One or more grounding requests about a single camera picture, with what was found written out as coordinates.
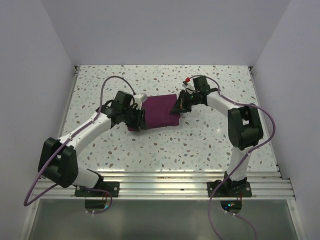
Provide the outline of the purple cloth mat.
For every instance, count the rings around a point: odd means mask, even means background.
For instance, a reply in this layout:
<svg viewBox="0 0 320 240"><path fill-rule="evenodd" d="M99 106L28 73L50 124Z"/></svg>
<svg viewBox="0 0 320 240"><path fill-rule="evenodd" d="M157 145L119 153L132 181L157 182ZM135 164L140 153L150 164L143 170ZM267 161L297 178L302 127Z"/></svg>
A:
<svg viewBox="0 0 320 240"><path fill-rule="evenodd" d="M142 104L147 129L178 126L180 114L170 113L176 101L176 94L148 96Z"/></svg>

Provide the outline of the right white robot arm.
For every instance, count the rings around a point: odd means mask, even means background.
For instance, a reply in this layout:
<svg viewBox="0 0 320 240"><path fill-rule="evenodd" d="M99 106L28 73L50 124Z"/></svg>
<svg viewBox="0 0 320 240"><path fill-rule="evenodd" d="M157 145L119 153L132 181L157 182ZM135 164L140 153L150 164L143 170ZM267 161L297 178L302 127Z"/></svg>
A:
<svg viewBox="0 0 320 240"><path fill-rule="evenodd" d="M196 105L213 108L227 118L228 138L233 146L229 166L224 172L223 180L208 185L211 196L232 197L247 188L247 169L251 153L264 131L254 104L238 103L223 96L220 87L210 87L209 77L195 75L183 81L176 103L171 109L172 114L183 114L192 111Z"/></svg>

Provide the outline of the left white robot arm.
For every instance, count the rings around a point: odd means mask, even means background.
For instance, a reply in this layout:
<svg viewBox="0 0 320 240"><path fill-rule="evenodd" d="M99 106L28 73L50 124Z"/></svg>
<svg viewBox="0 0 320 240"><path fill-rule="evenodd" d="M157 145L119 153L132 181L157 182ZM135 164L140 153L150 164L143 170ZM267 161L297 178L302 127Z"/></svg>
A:
<svg viewBox="0 0 320 240"><path fill-rule="evenodd" d="M118 91L114 99L100 104L96 112L72 132L54 139L48 138L42 148L38 173L63 188L86 188L92 196L103 193L103 177L96 171L81 168L78 156L97 137L124 123L133 130L147 129L143 103L147 95L132 95Z"/></svg>

